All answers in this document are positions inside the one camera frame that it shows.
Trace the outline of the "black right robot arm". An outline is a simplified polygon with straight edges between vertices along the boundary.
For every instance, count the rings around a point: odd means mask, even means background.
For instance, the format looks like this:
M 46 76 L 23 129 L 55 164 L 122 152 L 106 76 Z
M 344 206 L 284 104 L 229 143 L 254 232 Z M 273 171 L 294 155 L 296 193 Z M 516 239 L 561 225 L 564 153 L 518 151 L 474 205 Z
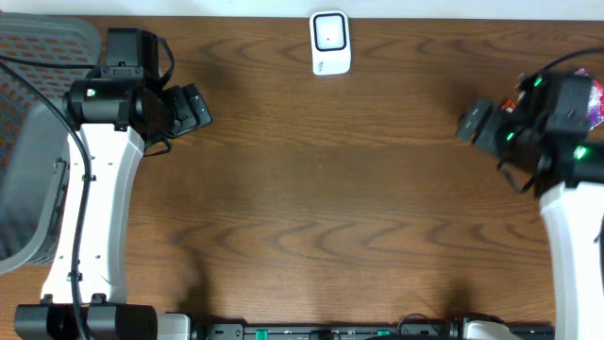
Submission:
M 558 339 L 603 336 L 603 145 L 588 139 L 594 80 L 574 72 L 541 71 L 519 84 L 520 100 L 505 110 L 478 99 L 456 136 L 529 175 L 548 237 Z

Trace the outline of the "purple Carefree pad package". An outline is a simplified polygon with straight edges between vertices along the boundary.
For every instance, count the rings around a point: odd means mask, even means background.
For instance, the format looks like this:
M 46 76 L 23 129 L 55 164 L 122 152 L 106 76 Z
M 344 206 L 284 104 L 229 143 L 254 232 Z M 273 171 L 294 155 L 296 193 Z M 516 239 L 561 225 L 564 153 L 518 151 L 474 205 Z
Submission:
M 586 119 L 590 130 L 603 122 L 603 86 L 595 79 L 592 82 Z

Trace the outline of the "red snack wrapper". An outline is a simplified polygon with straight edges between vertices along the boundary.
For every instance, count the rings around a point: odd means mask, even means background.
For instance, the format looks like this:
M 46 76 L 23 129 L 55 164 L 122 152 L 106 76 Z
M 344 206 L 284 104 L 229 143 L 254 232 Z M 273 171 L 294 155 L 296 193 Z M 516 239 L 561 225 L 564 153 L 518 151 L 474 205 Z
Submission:
M 520 92 L 514 98 L 504 98 L 500 108 L 507 113 L 513 113 L 520 107 L 524 94 L 524 92 Z

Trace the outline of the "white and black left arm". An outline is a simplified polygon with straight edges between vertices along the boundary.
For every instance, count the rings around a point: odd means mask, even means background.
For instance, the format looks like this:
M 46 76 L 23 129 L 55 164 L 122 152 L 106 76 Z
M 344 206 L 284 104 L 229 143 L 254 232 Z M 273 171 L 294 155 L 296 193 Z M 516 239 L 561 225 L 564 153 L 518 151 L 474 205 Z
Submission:
M 108 32 L 106 60 L 86 65 L 61 99 L 39 96 L 1 188 L 1 269 L 45 263 L 40 300 L 16 308 L 23 339 L 201 339 L 187 314 L 127 300 L 133 182 L 152 146 L 207 126 L 198 88 L 159 68 L 166 41 Z

